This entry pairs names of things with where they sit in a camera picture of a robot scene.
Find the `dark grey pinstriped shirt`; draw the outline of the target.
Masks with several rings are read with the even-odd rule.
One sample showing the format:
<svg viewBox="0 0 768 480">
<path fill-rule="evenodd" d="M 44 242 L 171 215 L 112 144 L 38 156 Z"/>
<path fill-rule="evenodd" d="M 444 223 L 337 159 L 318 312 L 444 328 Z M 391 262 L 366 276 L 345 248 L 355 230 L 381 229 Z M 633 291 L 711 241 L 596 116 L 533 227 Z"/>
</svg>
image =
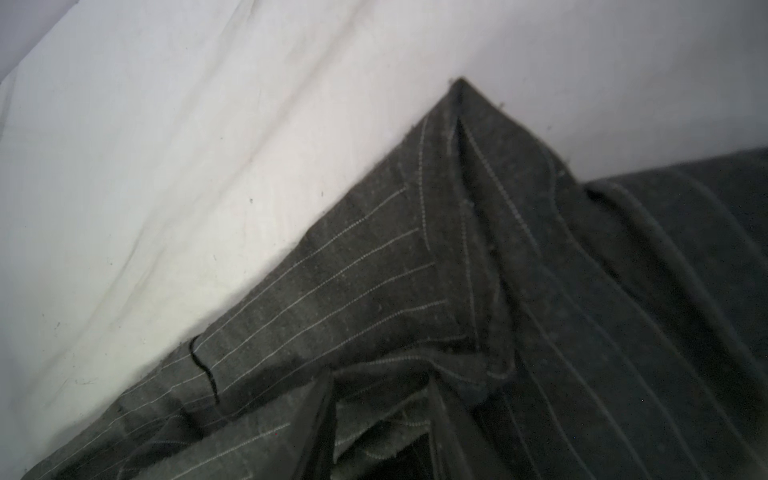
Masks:
<svg viewBox="0 0 768 480">
<path fill-rule="evenodd" d="M 577 181 L 473 86 L 31 479 L 271 479 L 331 372 L 335 479 L 425 479 L 431 379 L 518 479 L 767 475 L 767 151 Z"/>
</svg>

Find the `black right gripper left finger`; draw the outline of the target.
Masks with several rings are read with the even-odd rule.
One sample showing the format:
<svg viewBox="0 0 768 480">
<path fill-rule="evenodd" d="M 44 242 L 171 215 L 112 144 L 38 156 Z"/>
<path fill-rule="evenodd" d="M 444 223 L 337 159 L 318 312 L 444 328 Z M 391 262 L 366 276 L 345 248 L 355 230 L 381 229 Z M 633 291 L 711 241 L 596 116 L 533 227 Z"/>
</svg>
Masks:
<svg viewBox="0 0 768 480">
<path fill-rule="evenodd" d="M 332 374 L 320 375 L 308 393 L 291 434 L 291 479 L 329 479 L 336 434 Z"/>
</svg>

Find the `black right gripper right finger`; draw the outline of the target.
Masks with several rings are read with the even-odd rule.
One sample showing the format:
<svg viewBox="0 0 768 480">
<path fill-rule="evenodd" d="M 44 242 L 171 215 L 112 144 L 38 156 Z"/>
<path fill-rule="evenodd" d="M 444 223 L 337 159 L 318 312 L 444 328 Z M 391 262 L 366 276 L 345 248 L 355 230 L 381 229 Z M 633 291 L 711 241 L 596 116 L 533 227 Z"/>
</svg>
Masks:
<svg viewBox="0 0 768 480">
<path fill-rule="evenodd" d="M 458 396 L 431 377 L 429 447 L 435 479 L 502 480 L 513 475 Z"/>
</svg>

